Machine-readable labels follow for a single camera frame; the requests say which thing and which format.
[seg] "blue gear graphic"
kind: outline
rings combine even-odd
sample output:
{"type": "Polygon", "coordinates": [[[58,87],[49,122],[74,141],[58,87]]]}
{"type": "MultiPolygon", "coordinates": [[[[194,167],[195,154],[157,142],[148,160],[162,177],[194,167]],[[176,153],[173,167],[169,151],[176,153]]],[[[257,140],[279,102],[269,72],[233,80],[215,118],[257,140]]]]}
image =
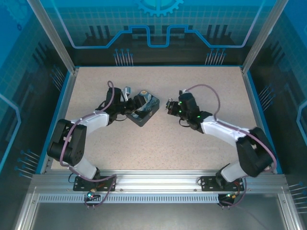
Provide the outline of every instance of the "blue gear graphic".
{"type": "Polygon", "coordinates": [[[179,9],[181,3],[183,3],[183,0],[136,0],[139,10],[157,17],[161,14],[166,16],[167,13],[173,13],[173,9],[179,9]]]}
{"type": "Polygon", "coordinates": [[[5,6],[11,17],[19,24],[23,22],[28,14],[26,0],[0,0],[0,6],[5,6]]]}

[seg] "beige work surface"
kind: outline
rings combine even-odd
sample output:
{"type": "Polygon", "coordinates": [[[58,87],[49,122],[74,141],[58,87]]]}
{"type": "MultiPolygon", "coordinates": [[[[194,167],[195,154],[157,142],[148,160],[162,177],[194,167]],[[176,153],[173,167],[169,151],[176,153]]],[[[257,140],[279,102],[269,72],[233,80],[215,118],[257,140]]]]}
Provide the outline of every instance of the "beige work surface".
{"type": "MultiPolygon", "coordinates": [[[[91,113],[106,98],[107,81],[131,87],[131,96],[147,90],[160,109],[143,126],[129,119],[98,129],[86,138],[85,156],[99,169],[209,170],[238,159],[236,149],[220,139],[181,127],[167,114],[169,98],[195,84],[211,85],[221,98],[218,118],[240,127],[256,123],[239,67],[81,67],[66,119],[91,113]]],[[[204,87],[191,91],[201,110],[214,113],[217,100],[204,87]]],[[[63,169],[54,161],[52,169],[63,169]]]]}

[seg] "metal pin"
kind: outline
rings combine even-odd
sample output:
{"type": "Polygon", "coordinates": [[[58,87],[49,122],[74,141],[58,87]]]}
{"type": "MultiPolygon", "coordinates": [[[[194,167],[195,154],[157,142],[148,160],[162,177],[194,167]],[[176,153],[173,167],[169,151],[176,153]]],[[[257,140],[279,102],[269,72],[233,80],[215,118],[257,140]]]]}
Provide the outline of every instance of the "metal pin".
{"type": "Polygon", "coordinates": [[[116,56],[117,56],[117,61],[118,61],[118,65],[119,65],[119,57],[118,57],[118,49],[115,49],[115,52],[116,52],[116,56]]]}
{"type": "Polygon", "coordinates": [[[307,196],[305,196],[305,197],[300,197],[300,198],[295,198],[295,199],[293,199],[293,200],[300,200],[300,199],[304,199],[304,198],[307,198],[307,196]]]}
{"type": "Polygon", "coordinates": [[[27,150],[27,152],[28,152],[28,153],[32,153],[33,155],[35,155],[35,156],[37,156],[37,157],[39,157],[39,158],[40,158],[40,156],[38,156],[37,154],[35,154],[35,153],[31,152],[31,150],[29,150],[29,149],[27,150]]]}
{"type": "Polygon", "coordinates": [[[54,73],[56,78],[61,82],[61,84],[63,84],[64,81],[63,81],[62,77],[58,74],[58,72],[56,73],[54,69],[52,69],[51,71],[54,73]]]}
{"type": "Polygon", "coordinates": [[[129,59],[129,65],[131,66],[131,62],[130,62],[130,55],[129,55],[129,49],[126,49],[127,53],[128,53],[128,59],[129,59]]]}
{"type": "Polygon", "coordinates": [[[210,65],[212,64],[212,61],[213,61],[213,59],[214,59],[214,56],[215,56],[215,53],[212,54],[212,58],[211,58],[210,65]]]}
{"type": "Polygon", "coordinates": [[[303,182],[300,181],[298,184],[294,184],[294,185],[289,186],[289,188],[294,187],[294,186],[298,186],[298,185],[303,186],[303,182]]]}
{"type": "Polygon", "coordinates": [[[269,108],[271,105],[273,104],[273,102],[271,102],[270,104],[268,104],[268,106],[267,107],[265,107],[265,109],[263,110],[263,111],[266,111],[267,110],[267,108],[269,108]]]}
{"type": "Polygon", "coordinates": [[[265,97],[265,95],[268,95],[268,94],[270,94],[269,88],[267,88],[267,90],[264,91],[264,92],[262,93],[262,95],[259,96],[259,100],[262,101],[263,98],[265,97]]]}
{"type": "Polygon", "coordinates": [[[263,88],[263,90],[258,94],[258,97],[260,97],[260,95],[262,95],[265,91],[267,91],[268,88],[269,88],[269,87],[265,86],[265,87],[263,88]]]}
{"type": "Polygon", "coordinates": [[[22,169],[18,168],[17,166],[15,166],[14,169],[15,169],[15,171],[19,170],[19,171],[22,171],[22,172],[24,172],[24,173],[28,173],[28,174],[33,175],[33,173],[30,173],[30,172],[27,172],[27,171],[25,171],[25,170],[22,170],[22,169]]]}
{"type": "Polygon", "coordinates": [[[224,58],[225,58],[226,54],[223,54],[223,59],[222,59],[222,62],[221,62],[221,65],[223,64],[224,62],[224,58]]]}
{"type": "Polygon", "coordinates": [[[301,195],[301,194],[303,194],[303,195],[307,195],[306,190],[304,190],[304,191],[303,191],[303,192],[301,192],[301,193],[295,193],[295,194],[292,194],[292,196],[301,195]]]}
{"type": "Polygon", "coordinates": [[[272,97],[269,96],[267,99],[264,100],[264,102],[261,102],[261,106],[263,107],[267,102],[268,100],[270,100],[272,97]]]}
{"type": "Polygon", "coordinates": [[[211,58],[211,54],[212,54],[213,51],[214,51],[214,49],[211,49],[211,53],[210,53],[209,59],[208,59],[208,64],[209,64],[209,61],[210,61],[210,58],[211,58]]]}
{"type": "Polygon", "coordinates": [[[24,163],[24,164],[27,164],[27,165],[30,165],[31,167],[36,168],[36,166],[31,165],[31,164],[29,164],[29,163],[27,163],[27,162],[25,162],[25,161],[21,160],[20,158],[18,158],[18,159],[17,159],[17,162],[22,162],[22,163],[24,163]]]}
{"type": "Polygon", "coordinates": [[[307,188],[307,187],[301,187],[301,188],[297,188],[297,189],[292,189],[292,190],[290,190],[290,191],[293,192],[293,191],[300,190],[300,189],[304,189],[304,188],[307,188]]]}
{"type": "Polygon", "coordinates": [[[217,55],[218,55],[218,57],[217,57],[217,59],[216,59],[215,65],[217,65],[218,59],[220,58],[220,55],[221,55],[221,54],[218,53],[217,55]]]}
{"type": "Polygon", "coordinates": [[[119,59],[120,59],[121,66],[124,66],[123,60],[122,60],[122,58],[121,58],[121,54],[119,54],[119,59]]]}
{"type": "Polygon", "coordinates": [[[132,66],[134,65],[133,64],[133,54],[130,54],[130,57],[131,57],[131,62],[132,62],[132,66]]]}
{"type": "Polygon", "coordinates": [[[64,74],[59,70],[59,68],[56,65],[54,65],[54,66],[55,66],[57,72],[62,76],[62,78],[65,79],[64,74]]]}
{"type": "Polygon", "coordinates": [[[219,50],[220,50],[219,48],[216,49],[216,54],[215,54],[215,58],[214,58],[213,64],[214,64],[214,62],[215,62],[215,59],[216,59],[216,57],[217,57],[217,53],[219,52],[219,50]]]}
{"type": "Polygon", "coordinates": [[[35,170],[34,170],[34,169],[31,169],[31,168],[29,168],[29,167],[25,166],[24,164],[21,166],[21,168],[22,168],[22,169],[31,170],[31,171],[35,172],[35,170]]]}
{"type": "Polygon", "coordinates": [[[33,158],[34,160],[37,160],[37,161],[39,160],[39,158],[36,158],[36,157],[31,156],[30,154],[25,153],[23,150],[20,151],[20,154],[21,154],[21,155],[26,155],[26,156],[28,156],[28,157],[31,157],[31,158],[33,158]]]}
{"type": "Polygon", "coordinates": [[[262,107],[265,107],[271,100],[273,100],[274,97],[276,97],[275,94],[273,95],[273,97],[270,100],[268,100],[266,103],[264,103],[262,107]]]}
{"type": "Polygon", "coordinates": [[[55,87],[56,87],[59,91],[61,91],[60,87],[56,84],[56,82],[55,82],[54,80],[52,80],[52,83],[55,85],[55,87]]]}
{"type": "Polygon", "coordinates": [[[124,49],[120,49],[120,50],[121,50],[122,57],[123,57],[123,59],[124,59],[124,66],[125,66],[126,63],[125,63],[125,58],[124,58],[124,49]]]}
{"type": "Polygon", "coordinates": [[[56,81],[60,87],[62,87],[62,83],[61,83],[60,80],[57,78],[57,76],[55,76],[55,75],[52,76],[52,74],[50,74],[50,75],[51,75],[52,79],[53,79],[54,81],[56,81]]]}
{"type": "Polygon", "coordinates": [[[26,161],[30,161],[30,162],[32,162],[33,164],[37,164],[35,161],[30,160],[28,157],[25,157],[24,159],[25,159],[26,161]]]}
{"type": "Polygon", "coordinates": [[[299,202],[299,203],[294,203],[295,205],[300,205],[300,204],[306,204],[307,200],[305,202],[299,202]]]}
{"type": "Polygon", "coordinates": [[[128,66],[128,59],[127,59],[127,54],[125,54],[125,58],[126,58],[127,66],[128,66]]]}
{"type": "Polygon", "coordinates": [[[114,56],[114,59],[115,59],[116,66],[118,66],[117,60],[116,60],[116,54],[113,54],[113,56],[114,56]]]}
{"type": "Polygon", "coordinates": [[[260,99],[260,103],[262,104],[264,102],[264,100],[269,97],[271,94],[271,92],[269,92],[266,96],[263,96],[261,99],[260,99]]]}
{"type": "Polygon", "coordinates": [[[207,65],[207,60],[208,60],[208,57],[209,57],[209,53],[207,53],[207,57],[206,57],[206,61],[205,61],[205,65],[207,65]]]}
{"type": "Polygon", "coordinates": [[[26,177],[26,178],[32,179],[32,177],[23,175],[21,172],[19,173],[19,176],[24,176],[24,177],[26,177]]]}
{"type": "Polygon", "coordinates": [[[52,83],[57,87],[58,90],[61,91],[61,85],[59,85],[59,83],[57,83],[54,79],[52,80],[52,83]]]}
{"type": "Polygon", "coordinates": [[[221,60],[222,60],[222,56],[223,56],[223,53],[224,53],[224,51],[225,51],[225,50],[226,50],[225,48],[223,48],[223,49],[222,49],[222,53],[221,53],[220,60],[218,61],[218,63],[220,63],[220,62],[221,62],[221,60]]]}

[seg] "robotic arm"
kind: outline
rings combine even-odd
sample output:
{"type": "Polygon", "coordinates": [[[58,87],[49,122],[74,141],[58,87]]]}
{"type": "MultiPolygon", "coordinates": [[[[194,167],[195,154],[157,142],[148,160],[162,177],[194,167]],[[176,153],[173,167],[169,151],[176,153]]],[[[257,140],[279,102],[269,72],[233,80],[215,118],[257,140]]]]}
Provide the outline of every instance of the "robotic arm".
{"type": "Polygon", "coordinates": [[[216,182],[221,189],[238,178],[247,175],[258,176],[272,163],[270,154],[250,137],[256,137],[272,151],[267,137],[260,128],[240,128],[216,119],[209,112],[200,111],[195,98],[186,90],[179,91],[178,101],[169,99],[166,108],[168,114],[185,120],[193,130],[213,135],[236,147],[239,161],[226,165],[216,174],[216,182]]]}
{"type": "MultiPolygon", "coordinates": [[[[112,89],[109,88],[106,100],[102,102],[98,108],[94,111],[92,116],[82,119],[81,122],[74,128],[72,135],[69,137],[68,145],[65,148],[63,163],[73,168],[73,170],[87,179],[100,179],[100,171],[93,166],[84,157],[85,139],[95,130],[106,127],[116,120],[119,114],[127,115],[133,113],[138,108],[142,107],[146,101],[142,96],[135,96],[129,98],[130,87],[126,87],[123,90],[114,88],[114,98],[110,106],[105,111],[100,112],[104,107],[103,104],[108,104],[112,98],[112,89]]],[[[67,138],[68,132],[77,120],[65,120],[58,121],[48,150],[48,156],[60,161],[61,152],[64,146],[64,142],[67,138]]]]}

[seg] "enclosure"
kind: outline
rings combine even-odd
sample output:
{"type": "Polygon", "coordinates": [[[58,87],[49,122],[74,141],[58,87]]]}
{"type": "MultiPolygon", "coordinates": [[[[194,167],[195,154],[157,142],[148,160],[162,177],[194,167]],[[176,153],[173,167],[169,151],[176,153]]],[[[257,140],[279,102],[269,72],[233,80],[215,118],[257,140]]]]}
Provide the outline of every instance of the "enclosure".
{"type": "MultiPolygon", "coordinates": [[[[306,1],[0,3],[2,230],[306,228],[306,1]],[[73,191],[76,175],[47,148],[60,119],[105,100],[108,80],[131,96],[148,91],[160,108],[143,127],[119,117],[86,138],[89,162],[117,174],[115,190],[92,210],[87,192],[73,191]],[[198,184],[237,161],[236,148],[181,127],[165,110],[197,84],[218,92],[219,119],[260,127],[277,159],[273,173],[246,177],[237,207],[217,205],[229,191],[198,184]]],[[[192,93],[201,110],[216,111],[209,89],[192,93]]]]}

